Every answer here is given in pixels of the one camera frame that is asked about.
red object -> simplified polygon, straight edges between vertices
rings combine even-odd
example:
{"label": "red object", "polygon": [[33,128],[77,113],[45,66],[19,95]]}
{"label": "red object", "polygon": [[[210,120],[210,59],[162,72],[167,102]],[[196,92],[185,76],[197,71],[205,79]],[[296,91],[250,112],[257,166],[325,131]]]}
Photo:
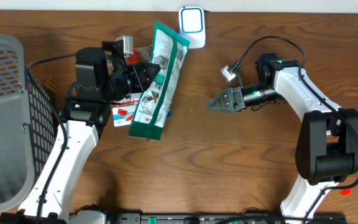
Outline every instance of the red object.
{"label": "red object", "polygon": [[343,191],[341,191],[341,195],[342,196],[346,196],[352,193],[352,189],[345,189]]}
{"label": "red object", "polygon": [[125,116],[126,114],[128,114],[128,111],[123,110],[123,109],[118,109],[117,114],[119,114],[119,119],[121,119],[122,116]]}
{"label": "red object", "polygon": [[139,62],[139,52],[134,50],[134,55],[128,57],[128,62],[130,64]]}
{"label": "red object", "polygon": [[134,118],[134,115],[130,115],[129,117],[127,117],[127,119],[125,119],[126,121],[130,121],[132,120],[132,118]]}

white wall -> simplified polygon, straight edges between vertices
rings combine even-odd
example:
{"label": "white wall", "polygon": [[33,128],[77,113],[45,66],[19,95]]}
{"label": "white wall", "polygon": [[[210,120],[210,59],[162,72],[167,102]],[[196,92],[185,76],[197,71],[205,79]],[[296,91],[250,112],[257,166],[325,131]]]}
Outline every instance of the white wall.
{"label": "white wall", "polygon": [[178,11],[198,5],[218,12],[352,12],[358,0],[0,0],[0,9]]}

green clip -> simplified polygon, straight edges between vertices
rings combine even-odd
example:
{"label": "green clip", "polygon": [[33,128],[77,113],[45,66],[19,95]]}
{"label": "green clip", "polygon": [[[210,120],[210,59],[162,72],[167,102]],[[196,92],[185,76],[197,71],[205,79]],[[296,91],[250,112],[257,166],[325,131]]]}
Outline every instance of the green clip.
{"label": "green clip", "polygon": [[157,224],[157,218],[149,218],[149,224]]}

black bracket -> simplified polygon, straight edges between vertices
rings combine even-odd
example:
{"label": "black bracket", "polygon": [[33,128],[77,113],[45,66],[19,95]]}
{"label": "black bracket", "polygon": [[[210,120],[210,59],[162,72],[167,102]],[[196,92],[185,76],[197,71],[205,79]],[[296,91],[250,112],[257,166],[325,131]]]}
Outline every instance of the black bracket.
{"label": "black bracket", "polygon": [[[358,112],[340,110],[358,135]],[[327,132],[338,136],[337,142],[327,143]],[[320,182],[343,182],[358,171],[357,141],[336,115],[312,111],[303,116],[295,163],[302,178],[310,185]]]}

wooden surface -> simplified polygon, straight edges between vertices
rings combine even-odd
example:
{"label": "wooden surface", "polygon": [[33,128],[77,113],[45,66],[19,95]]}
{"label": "wooden surface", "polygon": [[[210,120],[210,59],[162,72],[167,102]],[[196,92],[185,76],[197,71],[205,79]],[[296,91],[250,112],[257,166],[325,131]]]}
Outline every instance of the wooden surface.
{"label": "wooden surface", "polygon": [[[0,11],[0,33],[16,36],[33,62],[120,35],[133,36],[136,47],[151,44],[154,21],[178,29],[175,12]],[[298,175],[294,152],[301,123],[295,112],[283,104],[236,114],[205,109],[230,86],[220,69],[263,35],[302,46],[316,85],[344,108],[358,110],[358,15],[206,13],[206,45],[185,60],[162,140],[129,137],[128,127],[114,128],[110,119],[85,164],[72,210],[97,203],[145,213],[277,211]],[[254,61],[267,52],[300,57],[279,40],[261,42],[243,61],[245,85],[257,81]],[[74,62],[34,70],[58,108],[75,80]],[[358,223],[358,187],[347,197],[330,192],[319,211],[343,212],[349,223]]]}

